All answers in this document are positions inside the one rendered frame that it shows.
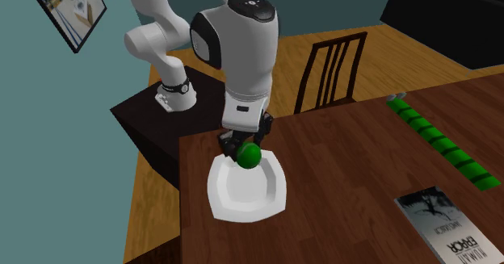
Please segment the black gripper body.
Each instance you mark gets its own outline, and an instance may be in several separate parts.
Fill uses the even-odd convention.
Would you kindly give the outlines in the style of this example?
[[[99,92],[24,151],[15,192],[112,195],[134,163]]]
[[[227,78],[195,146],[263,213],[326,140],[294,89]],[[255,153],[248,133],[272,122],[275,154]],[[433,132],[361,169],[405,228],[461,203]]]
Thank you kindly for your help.
[[[218,143],[219,143],[219,136],[233,136],[236,137],[240,140],[241,145],[249,138],[254,138],[254,134],[256,132],[268,132],[268,134],[271,132],[271,126],[273,124],[274,117],[268,113],[265,112],[262,117],[259,119],[259,125],[257,130],[226,130],[218,135]]]

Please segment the green ball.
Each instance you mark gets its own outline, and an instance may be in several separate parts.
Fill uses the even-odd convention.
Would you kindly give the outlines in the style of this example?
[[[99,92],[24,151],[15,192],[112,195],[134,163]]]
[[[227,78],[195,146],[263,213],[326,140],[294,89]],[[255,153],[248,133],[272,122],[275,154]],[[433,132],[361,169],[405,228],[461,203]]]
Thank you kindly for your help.
[[[244,142],[237,150],[236,163],[244,169],[253,169],[261,160],[261,149],[254,142]]]

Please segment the white square plate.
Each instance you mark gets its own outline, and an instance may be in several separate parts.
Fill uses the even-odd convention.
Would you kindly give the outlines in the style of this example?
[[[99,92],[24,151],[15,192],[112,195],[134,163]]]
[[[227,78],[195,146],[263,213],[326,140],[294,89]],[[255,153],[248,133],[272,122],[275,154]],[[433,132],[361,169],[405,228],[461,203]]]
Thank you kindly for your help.
[[[243,169],[221,154],[209,170],[207,193],[214,218],[253,223],[285,210],[287,183],[272,151],[263,150],[262,160],[253,169]]]

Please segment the dark robot stand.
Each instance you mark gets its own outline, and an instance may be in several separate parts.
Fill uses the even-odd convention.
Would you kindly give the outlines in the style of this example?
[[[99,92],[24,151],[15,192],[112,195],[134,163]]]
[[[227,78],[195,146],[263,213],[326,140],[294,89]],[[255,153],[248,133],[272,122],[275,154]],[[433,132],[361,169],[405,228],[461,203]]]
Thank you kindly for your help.
[[[196,104],[186,111],[167,112],[156,100],[159,82],[114,106],[111,113],[149,165],[168,183],[179,185],[179,138],[221,127],[225,84],[189,66],[187,76]]]

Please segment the dark wooden chair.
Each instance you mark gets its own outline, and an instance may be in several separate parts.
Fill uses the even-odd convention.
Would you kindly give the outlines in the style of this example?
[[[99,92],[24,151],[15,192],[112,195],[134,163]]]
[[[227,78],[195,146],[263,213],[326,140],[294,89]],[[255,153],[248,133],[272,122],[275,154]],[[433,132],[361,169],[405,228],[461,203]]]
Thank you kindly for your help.
[[[366,31],[362,31],[359,33],[342,36],[331,40],[316,42],[312,45],[312,49],[309,54],[309,59],[307,61],[302,78],[300,80],[299,90],[296,97],[296,104],[293,112],[294,115],[301,113],[301,108],[304,102],[304,96],[308,84],[309,75],[311,74],[311,70],[313,68],[317,53],[323,48],[327,49],[327,53],[325,56],[325,61],[321,72],[321,78],[319,81],[319,87],[317,91],[317,98],[313,111],[322,108],[336,107],[356,102],[356,100],[353,98],[355,81],[367,37],[368,33]],[[338,85],[339,74],[342,68],[342,63],[345,60],[348,48],[350,47],[350,44],[353,41],[357,41],[357,48],[355,50],[355,55],[352,59],[349,81],[346,88],[346,95],[342,98],[336,99],[335,94]]]

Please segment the green tube with black bands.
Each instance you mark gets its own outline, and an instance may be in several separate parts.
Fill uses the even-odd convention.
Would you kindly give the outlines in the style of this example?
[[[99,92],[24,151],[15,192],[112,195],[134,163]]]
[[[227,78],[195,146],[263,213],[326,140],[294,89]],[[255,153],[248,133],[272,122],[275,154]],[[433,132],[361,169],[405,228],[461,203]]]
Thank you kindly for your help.
[[[390,94],[386,97],[386,104],[436,152],[480,191],[486,191],[502,184],[487,169],[406,103],[405,96],[405,92]]]

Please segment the grey and white book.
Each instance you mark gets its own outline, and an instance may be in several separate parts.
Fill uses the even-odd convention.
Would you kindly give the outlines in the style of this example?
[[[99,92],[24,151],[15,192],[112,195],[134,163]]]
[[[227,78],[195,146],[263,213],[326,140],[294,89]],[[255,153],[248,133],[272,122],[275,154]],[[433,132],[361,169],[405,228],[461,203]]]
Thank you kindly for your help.
[[[504,254],[438,186],[394,202],[442,264],[504,264]]]

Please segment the black sofa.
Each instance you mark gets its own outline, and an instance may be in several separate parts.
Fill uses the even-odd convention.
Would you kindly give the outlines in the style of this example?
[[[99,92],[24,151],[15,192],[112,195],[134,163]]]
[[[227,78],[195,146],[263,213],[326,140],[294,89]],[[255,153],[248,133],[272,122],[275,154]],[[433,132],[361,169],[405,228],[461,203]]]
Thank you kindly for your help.
[[[388,0],[380,21],[468,69],[504,65],[504,0]]]

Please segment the framed wall picture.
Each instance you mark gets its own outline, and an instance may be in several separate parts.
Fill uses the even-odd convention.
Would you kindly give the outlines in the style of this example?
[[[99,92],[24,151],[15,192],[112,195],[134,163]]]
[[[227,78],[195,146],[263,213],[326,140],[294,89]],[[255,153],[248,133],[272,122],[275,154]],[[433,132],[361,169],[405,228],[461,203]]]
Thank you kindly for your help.
[[[73,53],[78,53],[107,11],[103,0],[36,0]]]

